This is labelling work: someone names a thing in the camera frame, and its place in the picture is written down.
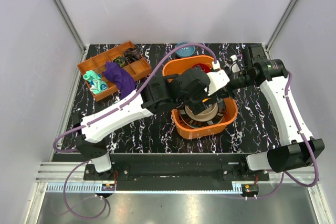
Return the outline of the beige grey ceramic bowl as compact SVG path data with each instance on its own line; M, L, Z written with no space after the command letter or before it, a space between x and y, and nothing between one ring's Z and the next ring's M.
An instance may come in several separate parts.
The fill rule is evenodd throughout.
M194 114L188 106L185 106L185 112L193 120L206 122L215 117L218 112L218 105L215 103L199 114Z

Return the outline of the black skull mug red inside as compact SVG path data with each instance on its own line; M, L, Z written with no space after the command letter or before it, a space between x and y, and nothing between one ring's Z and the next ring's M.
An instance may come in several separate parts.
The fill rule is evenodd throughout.
M193 68L201 69L204 73L209 73L212 71L211 68L204 63L197 63L193 66Z

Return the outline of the black striped cream plate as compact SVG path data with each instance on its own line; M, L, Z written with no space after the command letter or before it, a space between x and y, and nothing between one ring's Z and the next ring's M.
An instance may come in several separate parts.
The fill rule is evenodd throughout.
M200 122L200 121L196 121L191 119L185 112L185 107L183 107L182 109L179 109L179 114L180 117L182 119L182 121L188 125L189 127L193 128L193 129L198 129L201 127L206 127L206 126L211 126L211 125L215 125L220 123L220 121L224 118L224 114L225 114L225 102L222 101L220 103L217 103L218 105L218 112L215 115L215 117L209 121L206 122Z

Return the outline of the orange plastic dish bin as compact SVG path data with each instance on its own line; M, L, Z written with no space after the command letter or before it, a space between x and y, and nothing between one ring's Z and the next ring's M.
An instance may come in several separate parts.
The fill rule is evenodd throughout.
M182 74L185 70L192 68L197 63L204 63L212 69L212 61L213 58L206 55L172 60L164 65L162 75ZM191 140L221 133L227 126L234 122L238 114L237 104L234 99L225 98L224 102L225 114L220 123L198 129L193 129L182 121L178 112L179 109L172 110L172 117L178 134L185 139Z

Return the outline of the teal blue ceramic bowl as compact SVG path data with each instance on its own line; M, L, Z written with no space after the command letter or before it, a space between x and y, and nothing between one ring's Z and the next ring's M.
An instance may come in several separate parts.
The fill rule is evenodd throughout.
M187 46L179 49L175 54L178 58L187 58L193 56L195 52L194 46Z

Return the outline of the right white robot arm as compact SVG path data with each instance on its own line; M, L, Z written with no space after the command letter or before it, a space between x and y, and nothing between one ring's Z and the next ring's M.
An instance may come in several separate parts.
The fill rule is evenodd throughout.
M250 180L258 170L279 173L315 165L325 145L322 139L314 138L301 116L290 89L291 74L284 63L268 59L261 45L245 48L242 59L242 70L230 74L229 87L260 88L273 113L280 147L248 155L238 167L239 176Z

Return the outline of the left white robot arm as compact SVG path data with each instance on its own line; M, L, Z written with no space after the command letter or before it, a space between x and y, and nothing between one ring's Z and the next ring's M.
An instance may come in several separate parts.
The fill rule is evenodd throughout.
M103 180L113 175L104 138L111 132L141 118L187 107L198 115L216 106L224 96L229 77L224 70L204 72L189 68L182 74L149 77L126 98L91 116L82 118L77 150L90 159L95 174Z

